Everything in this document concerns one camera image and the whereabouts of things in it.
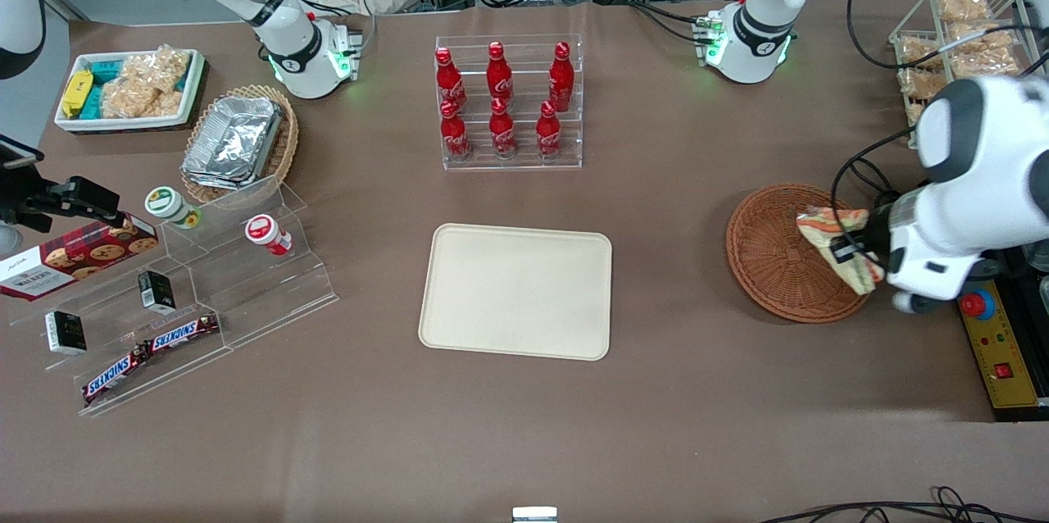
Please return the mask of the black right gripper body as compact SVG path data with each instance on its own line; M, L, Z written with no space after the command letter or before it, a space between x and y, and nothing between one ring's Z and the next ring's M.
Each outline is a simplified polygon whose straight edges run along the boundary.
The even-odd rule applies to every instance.
M43 178L37 169L1 169L1 220L39 233L52 228L48 215L56 203L50 191L57 182Z

